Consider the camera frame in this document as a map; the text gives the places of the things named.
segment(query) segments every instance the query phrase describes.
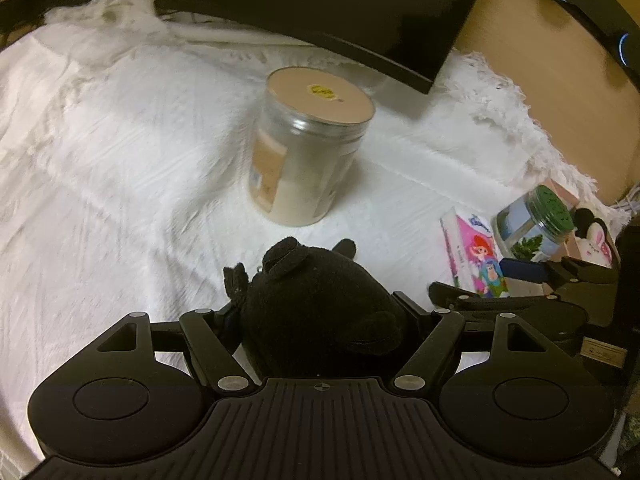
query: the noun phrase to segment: triangular cutout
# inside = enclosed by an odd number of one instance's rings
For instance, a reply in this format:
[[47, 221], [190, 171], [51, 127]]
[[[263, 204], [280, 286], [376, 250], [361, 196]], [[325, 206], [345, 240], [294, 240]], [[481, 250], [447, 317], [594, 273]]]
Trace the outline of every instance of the triangular cutout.
[[509, 325], [507, 348], [511, 352], [544, 352], [543, 346], [527, 334], [520, 325]]
[[118, 331], [98, 346], [98, 352], [118, 352], [136, 349], [136, 329], [135, 323], [127, 323], [121, 326]]

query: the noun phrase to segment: cartoon character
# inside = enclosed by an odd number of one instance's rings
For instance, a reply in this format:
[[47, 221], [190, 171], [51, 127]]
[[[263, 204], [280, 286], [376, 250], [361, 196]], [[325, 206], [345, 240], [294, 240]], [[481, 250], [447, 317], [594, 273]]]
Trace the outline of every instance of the cartoon character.
[[491, 245], [484, 238], [476, 235], [470, 251], [479, 262], [480, 278], [484, 283], [484, 297], [500, 298], [506, 295], [507, 283], [504, 281], [500, 263], [495, 259]]

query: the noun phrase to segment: screw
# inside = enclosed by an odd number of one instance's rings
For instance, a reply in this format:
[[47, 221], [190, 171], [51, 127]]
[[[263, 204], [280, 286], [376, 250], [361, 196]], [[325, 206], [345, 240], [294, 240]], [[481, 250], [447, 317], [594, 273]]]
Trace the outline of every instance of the screw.
[[424, 379], [417, 375], [401, 375], [396, 377], [396, 380], [394, 381], [396, 388], [411, 392], [420, 390], [420, 388], [423, 388], [425, 384]]
[[239, 375], [228, 375], [218, 381], [218, 387], [226, 392], [239, 392], [249, 385], [249, 381]]

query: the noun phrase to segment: seasoning bottle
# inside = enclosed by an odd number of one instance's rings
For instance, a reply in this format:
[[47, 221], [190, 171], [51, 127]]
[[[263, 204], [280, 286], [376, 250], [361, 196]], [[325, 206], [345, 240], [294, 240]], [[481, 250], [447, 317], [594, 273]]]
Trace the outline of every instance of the seasoning bottle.
[[500, 211], [495, 238], [505, 256], [532, 262], [550, 259], [574, 230], [569, 210], [547, 186], [537, 186]]
[[341, 77], [306, 67], [271, 73], [249, 176], [258, 209], [287, 226], [324, 217], [374, 112], [371, 99]]

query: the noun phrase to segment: green leaf image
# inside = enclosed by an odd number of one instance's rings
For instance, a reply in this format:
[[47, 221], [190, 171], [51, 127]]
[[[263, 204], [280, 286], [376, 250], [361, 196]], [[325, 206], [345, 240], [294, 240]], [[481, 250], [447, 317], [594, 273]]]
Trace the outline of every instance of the green leaf image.
[[514, 243], [511, 252], [519, 260], [527, 260], [530, 262], [542, 245], [542, 235], [533, 238], [523, 238], [519, 242]]

